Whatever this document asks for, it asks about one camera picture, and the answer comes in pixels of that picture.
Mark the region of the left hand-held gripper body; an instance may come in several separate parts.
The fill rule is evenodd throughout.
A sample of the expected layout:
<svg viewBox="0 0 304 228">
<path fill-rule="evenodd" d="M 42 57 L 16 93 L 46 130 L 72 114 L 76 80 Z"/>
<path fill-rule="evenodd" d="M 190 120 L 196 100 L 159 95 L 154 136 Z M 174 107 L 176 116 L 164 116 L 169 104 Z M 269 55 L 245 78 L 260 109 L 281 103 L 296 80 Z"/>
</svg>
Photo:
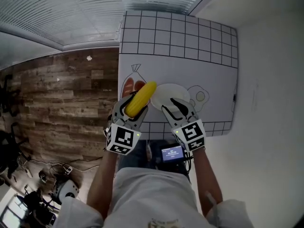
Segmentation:
<svg viewBox="0 0 304 228">
<path fill-rule="evenodd" d="M 137 145 L 142 133 L 140 127 L 142 119 L 127 119 L 124 121 L 117 118 L 114 122 L 111 117 L 108 118 L 107 128 L 104 130 L 106 137 L 105 150 L 115 152 L 120 155 L 128 155 Z"/>
</svg>

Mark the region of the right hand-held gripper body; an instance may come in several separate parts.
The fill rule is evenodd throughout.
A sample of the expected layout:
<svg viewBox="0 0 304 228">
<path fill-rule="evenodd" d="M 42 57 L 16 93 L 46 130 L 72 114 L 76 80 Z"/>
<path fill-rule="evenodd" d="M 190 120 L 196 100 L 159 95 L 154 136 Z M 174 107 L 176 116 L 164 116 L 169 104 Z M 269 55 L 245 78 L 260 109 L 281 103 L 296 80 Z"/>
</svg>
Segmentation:
<svg viewBox="0 0 304 228">
<path fill-rule="evenodd" d="M 178 128 L 172 128 L 172 133 L 187 152 L 200 148 L 205 149 L 206 133 L 201 119 Z"/>
</svg>

